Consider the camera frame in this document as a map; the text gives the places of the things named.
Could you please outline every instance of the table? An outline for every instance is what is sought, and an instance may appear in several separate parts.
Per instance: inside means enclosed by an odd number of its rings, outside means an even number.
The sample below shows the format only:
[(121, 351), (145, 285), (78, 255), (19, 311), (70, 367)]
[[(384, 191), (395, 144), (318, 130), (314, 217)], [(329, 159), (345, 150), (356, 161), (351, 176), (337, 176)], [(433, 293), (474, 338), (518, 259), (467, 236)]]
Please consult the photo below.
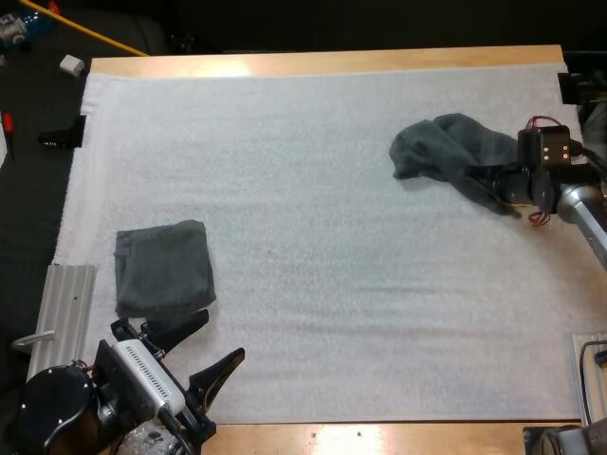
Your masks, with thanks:
[[(95, 59), (91, 71), (124, 77), (283, 76), (399, 69), (554, 64), (558, 45), (456, 47), (291, 54), (242, 54)], [(520, 454), (523, 427), (550, 423), (369, 423), (226, 425), (205, 454)]]

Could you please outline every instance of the red wire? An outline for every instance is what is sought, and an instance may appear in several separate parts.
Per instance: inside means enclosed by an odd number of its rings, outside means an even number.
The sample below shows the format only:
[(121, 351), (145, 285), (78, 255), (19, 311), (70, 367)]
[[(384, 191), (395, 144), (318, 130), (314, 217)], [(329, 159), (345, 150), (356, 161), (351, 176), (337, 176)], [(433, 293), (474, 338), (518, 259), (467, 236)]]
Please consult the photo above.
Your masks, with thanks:
[(544, 213), (543, 211), (534, 211), (527, 219), (531, 223), (531, 226), (538, 228), (545, 225), (550, 221), (550, 213)]
[(551, 118), (551, 117), (547, 117), (547, 116), (533, 116), (532, 118), (530, 118), (527, 121), (527, 124), (526, 124), (526, 126), (524, 128), (526, 130), (531, 129), (531, 128), (537, 128), (537, 121), (538, 120), (552, 121), (553, 123), (556, 123), (557, 125), (562, 125), (562, 123), (560, 123), (555, 118)]

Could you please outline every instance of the yellow cable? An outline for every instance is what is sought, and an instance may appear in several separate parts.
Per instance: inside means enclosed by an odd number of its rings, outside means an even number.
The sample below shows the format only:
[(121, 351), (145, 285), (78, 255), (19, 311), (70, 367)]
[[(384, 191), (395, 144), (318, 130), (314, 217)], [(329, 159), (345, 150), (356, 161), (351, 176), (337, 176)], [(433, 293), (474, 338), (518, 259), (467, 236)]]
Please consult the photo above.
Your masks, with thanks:
[(68, 27), (75, 28), (78, 31), (81, 31), (82, 33), (85, 33), (89, 36), (92, 36), (93, 38), (103, 41), (104, 43), (108, 43), (109, 45), (111, 45), (113, 47), (117, 47), (118, 49), (126, 50), (127, 52), (131, 52), (132, 54), (138, 55), (139, 57), (148, 57), (148, 54), (145, 54), (145, 53), (141, 52), (140, 50), (134, 49), (134, 48), (130, 47), (129, 45), (124, 45), (123, 43), (119, 43), (118, 41), (114, 41), (111, 38), (108, 38), (107, 36), (101, 35), (100, 33), (97, 33), (96, 31), (91, 30), (90, 28), (83, 27), (80, 24), (70, 21), (69, 19), (65, 19), (63, 16), (54, 13), (50, 9), (43, 8), (40, 5), (36, 5), (35, 3), (30, 2), (29, 0), (19, 0), (19, 2), (21, 2), (22, 4), (24, 4), (27, 7), (40, 11), (42, 14), (52, 17), (56, 21), (66, 24)]

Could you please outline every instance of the folded gray towel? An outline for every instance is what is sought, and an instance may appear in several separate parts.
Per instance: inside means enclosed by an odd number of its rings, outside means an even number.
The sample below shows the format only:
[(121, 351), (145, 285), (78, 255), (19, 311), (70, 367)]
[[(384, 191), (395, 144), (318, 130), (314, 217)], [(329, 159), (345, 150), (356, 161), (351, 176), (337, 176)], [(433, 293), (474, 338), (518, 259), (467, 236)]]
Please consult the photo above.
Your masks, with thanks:
[(501, 215), (518, 215), (490, 189), (468, 176), (470, 166), (510, 164), (517, 140), (462, 114), (423, 120), (402, 130), (390, 148), (398, 179), (427, 176), (451, 183), (469, 200)]
[(121, 318), (175, 317), (215, 300), (205, 226), (189, 220), (116, 235)]

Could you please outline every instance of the black clamp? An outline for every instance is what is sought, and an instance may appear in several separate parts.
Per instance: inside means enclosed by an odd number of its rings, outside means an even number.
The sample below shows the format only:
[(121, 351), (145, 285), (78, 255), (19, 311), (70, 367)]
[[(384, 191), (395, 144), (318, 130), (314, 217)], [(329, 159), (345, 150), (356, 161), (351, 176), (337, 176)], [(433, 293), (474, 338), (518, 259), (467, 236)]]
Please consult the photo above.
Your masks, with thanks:
[(49, 149), (75, 149), (83, 146), (86, 116), (77, 116), (66, 130), (55, 130), (38, 135), (38, 142)]

